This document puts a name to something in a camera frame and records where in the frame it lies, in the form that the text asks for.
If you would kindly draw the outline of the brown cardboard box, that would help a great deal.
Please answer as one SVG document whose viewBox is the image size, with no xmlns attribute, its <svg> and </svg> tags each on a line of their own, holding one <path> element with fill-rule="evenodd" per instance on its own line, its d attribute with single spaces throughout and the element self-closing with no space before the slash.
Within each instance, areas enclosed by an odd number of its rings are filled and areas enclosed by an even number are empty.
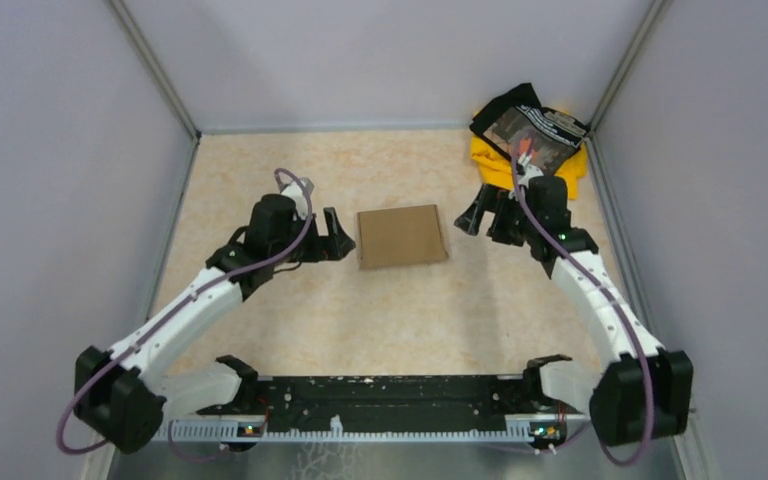
<svg viewBox="0 0 768 480">
<path fill-rule="evenodd" d="M 434 204 L 359 212 L 357 230 L 361 270 L 434 264 L 449 258 Z"/>
</svg>

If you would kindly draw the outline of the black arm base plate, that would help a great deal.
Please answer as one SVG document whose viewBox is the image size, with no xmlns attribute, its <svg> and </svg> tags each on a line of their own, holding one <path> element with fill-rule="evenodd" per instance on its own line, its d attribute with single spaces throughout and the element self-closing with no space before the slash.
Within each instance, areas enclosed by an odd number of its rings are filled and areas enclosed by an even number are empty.
<svg viewBox="0 0 768 480">
<path fill-rule="evenodd" d="M 551 420 L 573 408 L 537 393 L 522 375 L 274 376 L 249 382 L 203 416 L 266 415 L 275 433 L 500 432 L 507 417 Z"/>
</svg>

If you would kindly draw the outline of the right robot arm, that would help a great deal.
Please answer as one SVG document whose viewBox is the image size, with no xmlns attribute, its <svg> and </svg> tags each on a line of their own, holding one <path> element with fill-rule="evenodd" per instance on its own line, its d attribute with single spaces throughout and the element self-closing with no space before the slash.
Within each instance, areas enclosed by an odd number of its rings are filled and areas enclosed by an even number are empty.
<svg viewBox="0 0 768 480">
<path fill-rule="evenodd" d="M 606 447 L 685 433 L 694 366 L 682 350 L 669 350 L 637 318 L 611 280 L 591 234 L 572 223 L 567 187 L 538 176 L 513 191 L 484 184 L 454 225 L 475 236 L 486 214 L 495 243 L 528 248 L 576 308 L 600 360 L 590 371 L 570 356 L 530 360 L 523 398 L 536 412 L 562 402 L 585 414 Z"/>
</svg>

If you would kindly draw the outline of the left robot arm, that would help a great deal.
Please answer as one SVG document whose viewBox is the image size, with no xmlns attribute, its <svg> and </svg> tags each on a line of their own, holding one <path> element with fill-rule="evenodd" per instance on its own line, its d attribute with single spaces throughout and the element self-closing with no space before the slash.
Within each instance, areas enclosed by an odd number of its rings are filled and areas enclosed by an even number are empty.
<svg viewBox="0 0 768 480">
<path fill-rule="evenodd" d="M 172 303 L 110 348 L 90 346 L 78 356 L 74 415 L 104 443 L 132 454 L 183 416 L 213 407 L 252 411 L 260 399 L 258 374 L 232 355 L 194 374 L 167 372 L 217 320 L 272 280 L 278 266 L 340 261 L 355 249 L 336 210 L 326 207 L 322 215 L 324 235 L 303 195 L 263 196 L 249 223 L 206 260 Z"/>
</svg>

